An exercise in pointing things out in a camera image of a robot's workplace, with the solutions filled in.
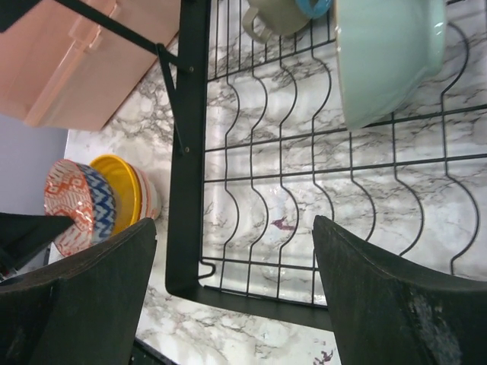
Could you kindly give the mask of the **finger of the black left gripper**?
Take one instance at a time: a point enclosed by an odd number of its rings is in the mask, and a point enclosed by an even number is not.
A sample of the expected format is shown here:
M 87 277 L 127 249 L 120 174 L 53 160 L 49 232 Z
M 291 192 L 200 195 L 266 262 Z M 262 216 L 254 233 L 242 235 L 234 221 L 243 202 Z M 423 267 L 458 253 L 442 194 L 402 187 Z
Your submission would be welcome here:
M 1 273 L 23 268 L 75 224 L 68 216 L 1 213 Z

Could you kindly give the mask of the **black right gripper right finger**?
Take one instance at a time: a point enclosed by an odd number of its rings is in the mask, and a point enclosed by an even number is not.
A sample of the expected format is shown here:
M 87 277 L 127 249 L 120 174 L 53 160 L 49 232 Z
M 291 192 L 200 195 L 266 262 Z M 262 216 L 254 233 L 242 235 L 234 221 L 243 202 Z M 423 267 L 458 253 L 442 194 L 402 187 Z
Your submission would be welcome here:
M 313 241 L 343 364 L 484 364 L 486 283 L 418 265 L 316 216 Z

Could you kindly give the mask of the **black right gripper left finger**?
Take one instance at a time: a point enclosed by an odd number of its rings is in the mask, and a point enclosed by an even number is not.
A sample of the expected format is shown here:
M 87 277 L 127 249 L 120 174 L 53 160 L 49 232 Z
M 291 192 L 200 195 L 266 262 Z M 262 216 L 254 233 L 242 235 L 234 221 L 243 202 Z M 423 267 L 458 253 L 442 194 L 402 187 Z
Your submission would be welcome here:
M 128 364 L 157 248 L 144 218 L 1 283 L 3 364 Z

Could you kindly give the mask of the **orange patterned bowl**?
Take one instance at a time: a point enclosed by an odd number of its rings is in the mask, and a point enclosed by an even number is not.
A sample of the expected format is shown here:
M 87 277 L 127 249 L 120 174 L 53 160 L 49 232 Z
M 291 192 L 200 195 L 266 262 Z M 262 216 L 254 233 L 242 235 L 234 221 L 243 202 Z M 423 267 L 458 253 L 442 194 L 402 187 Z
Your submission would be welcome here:
M 62 159 L 50 168 L 44 188 L 48 216 L 70 217 L 74 224 L 54 239 L 60 255 L 72 256 L 92 244 L 94 208 L 88 181 L 73 161 Z

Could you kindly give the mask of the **yellow bowl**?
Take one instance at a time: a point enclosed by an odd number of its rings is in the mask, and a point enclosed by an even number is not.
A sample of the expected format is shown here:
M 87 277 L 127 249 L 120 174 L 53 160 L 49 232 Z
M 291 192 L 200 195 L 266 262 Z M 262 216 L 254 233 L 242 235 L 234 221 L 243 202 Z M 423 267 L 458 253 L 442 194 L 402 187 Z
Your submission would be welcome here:
M 112 235 L 149 217 L 156 220 L 162 209 L 160 194 L 146 172 L 113 154 L 104 154 L 90 166 L 110 184 L 116 201 L 116 220 Z

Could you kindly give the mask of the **mint green bowl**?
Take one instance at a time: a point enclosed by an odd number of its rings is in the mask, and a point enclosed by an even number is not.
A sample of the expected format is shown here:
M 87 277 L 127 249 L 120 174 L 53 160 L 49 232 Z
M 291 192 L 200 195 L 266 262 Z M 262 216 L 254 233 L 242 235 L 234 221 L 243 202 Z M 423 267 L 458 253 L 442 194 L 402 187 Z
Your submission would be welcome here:
M 396 110 L 443 67 L 443 1 L 337 1 L 339 89 L 347 129 Z

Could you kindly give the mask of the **grey ceramic mug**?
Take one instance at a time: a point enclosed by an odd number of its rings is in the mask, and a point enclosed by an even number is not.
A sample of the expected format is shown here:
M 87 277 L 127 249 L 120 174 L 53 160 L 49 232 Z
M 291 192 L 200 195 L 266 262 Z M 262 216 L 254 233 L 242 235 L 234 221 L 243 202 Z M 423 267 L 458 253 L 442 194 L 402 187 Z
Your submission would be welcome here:
M 310 22 L 294 0 L 249 0 L 248 4 L 242 28 L 261 44 L 267 43 L 273 34 L 290 36 Z

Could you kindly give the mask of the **blue floral mug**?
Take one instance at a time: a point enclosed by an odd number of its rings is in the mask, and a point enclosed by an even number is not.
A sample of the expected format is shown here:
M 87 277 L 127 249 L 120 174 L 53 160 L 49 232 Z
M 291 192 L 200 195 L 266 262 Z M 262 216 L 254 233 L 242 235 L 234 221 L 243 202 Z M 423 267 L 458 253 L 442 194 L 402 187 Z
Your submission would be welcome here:
M 297 7 L 310 19 L 324 16 L 333 4 L 333 0 L 296 0 Z

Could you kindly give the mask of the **blue patterned bowl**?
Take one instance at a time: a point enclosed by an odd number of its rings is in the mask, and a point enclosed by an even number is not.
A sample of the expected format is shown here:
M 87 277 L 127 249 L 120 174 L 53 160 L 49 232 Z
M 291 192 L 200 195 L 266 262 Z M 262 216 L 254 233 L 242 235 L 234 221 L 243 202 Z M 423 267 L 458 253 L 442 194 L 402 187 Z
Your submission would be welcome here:
M 98 244 L 113 233 L 116 222 L 116 199 L 105 177 L 86 164 L 78 165 L 90 189 L 94 213 L 92 243 Z

